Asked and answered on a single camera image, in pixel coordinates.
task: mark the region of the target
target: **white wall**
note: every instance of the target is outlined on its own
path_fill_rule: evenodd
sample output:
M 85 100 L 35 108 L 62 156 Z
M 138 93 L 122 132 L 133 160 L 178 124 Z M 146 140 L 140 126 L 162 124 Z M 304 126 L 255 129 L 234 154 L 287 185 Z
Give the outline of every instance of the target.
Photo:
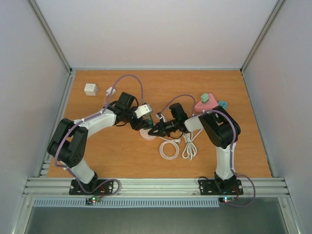
M 38 0 L 72 67 L 240 68 L 276 0 Z
M 35 176 L 66 71 L 26 0 L 0 7 L 0 233 Z
M 245 73 L 270 161 L 305 233 L 312 229 L 311 9 L 310 0 L 287 0 Z

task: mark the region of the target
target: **green block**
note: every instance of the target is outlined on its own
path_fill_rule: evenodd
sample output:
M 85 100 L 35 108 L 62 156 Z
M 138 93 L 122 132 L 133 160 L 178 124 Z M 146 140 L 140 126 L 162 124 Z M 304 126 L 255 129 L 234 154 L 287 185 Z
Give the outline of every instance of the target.
M 206 103 L 209 100 L 209 96 L 207 93 L 204 93 L 202 96 L 200 96 L 201 102 Z

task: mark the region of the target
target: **ventilation grille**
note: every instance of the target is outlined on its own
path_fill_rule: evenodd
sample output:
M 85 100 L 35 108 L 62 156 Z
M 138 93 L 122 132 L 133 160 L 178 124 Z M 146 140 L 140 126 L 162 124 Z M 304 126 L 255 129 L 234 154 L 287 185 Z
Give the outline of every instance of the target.
M 217 198 L 104 198 L 87 205 L 85 198 L 36 198 L 36 207 L 219 207 Z

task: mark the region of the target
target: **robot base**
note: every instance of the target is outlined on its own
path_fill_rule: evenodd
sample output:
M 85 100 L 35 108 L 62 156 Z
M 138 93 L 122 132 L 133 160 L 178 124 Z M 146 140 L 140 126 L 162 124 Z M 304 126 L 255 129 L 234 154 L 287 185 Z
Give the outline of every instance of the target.
M 243 195 L 244 191 L 242 188 L 242 183 L 239 179 L 236 179 L 231 187 L 229 187 L 225 193 L 220 193 L 217 187 L 215 186 L 214 179 L 201 179 L 199 181 L 199 190 L 200 195 L 237 195 L 237 192 L 233 190 L 233 187 L 236 188 L 239 192 L 239 195 Z
M 106 181 L 106 179 L 98 179 L 97 185 L 95 187 L 97 187 L 98 185 L 100 185 L 104 181 Z M 104 183 L 102 185 L 102 187 L 105 189 L 104 195 L 111 194 L 113 192 L 113 189 L 114 189 L 114 182 L 111 181 L 111 182 Z M 101 188 L 98 188 L 97 190 L 95 190 L 91 194 L 85 193 L 83 190 L 81 190 L 81 187 L 79 186 L 78 182 L 75 179 L 73 179 L 71 184 L 70 184 L 69 195 L 102 195 L 102 194 L 103 194 L 103 192 L 102 192 Z

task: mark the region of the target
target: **table surface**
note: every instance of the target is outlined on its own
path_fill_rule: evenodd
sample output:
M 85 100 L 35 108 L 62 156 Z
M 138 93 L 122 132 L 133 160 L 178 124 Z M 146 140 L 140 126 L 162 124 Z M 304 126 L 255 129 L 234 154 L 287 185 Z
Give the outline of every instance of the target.
M 227 112 L 241 128 L 235 149 L 234 165 L 238 174 L 250 177 L 271 177 L 267 158 L 243 78 L 239 71 L 77 71 L 64 117 L 79 119 L 89 116 L 102 108 L 106 90 L 124 74 L 134 74 L 140 78 L 144 88 L 144 99 L 154 113 L 159 112 L 172 98 L 180 94 L 190 94 L 200 101 L 203 93 L 213 93 L 217 101 L 228 103 Z M 86 83 L 95 83 L 99 88 L 96 96 L 84 93 Z M 136 79 L 122 79 L 116 86 L 112 100 L 121 92 L 127 92 L 140 101 L 141 90 Z M 193 100 L 190 97 L 176 99 L 190 116 Z M 172 119 L 169 108 L 164 116 Z M 198 153 L 192 161 L 183 159 L 185 147 L 182 138 L 180 154 L 174 160 L 165 160 L 159 154 L 163 142 L 144 140 L 138 131 L 127 124 L 124 127 L 106 128 L 87 141 L 84 158 L 99 177 L 117 178 L 190 178 L 213 177 L 216 169 L 215 146 L 203 131 L 195 139 Z M 174 154 L 174 147 L 164 147 L 167 155 Z M 51 163 L 48 177 L 71 177 L 61 168 Z

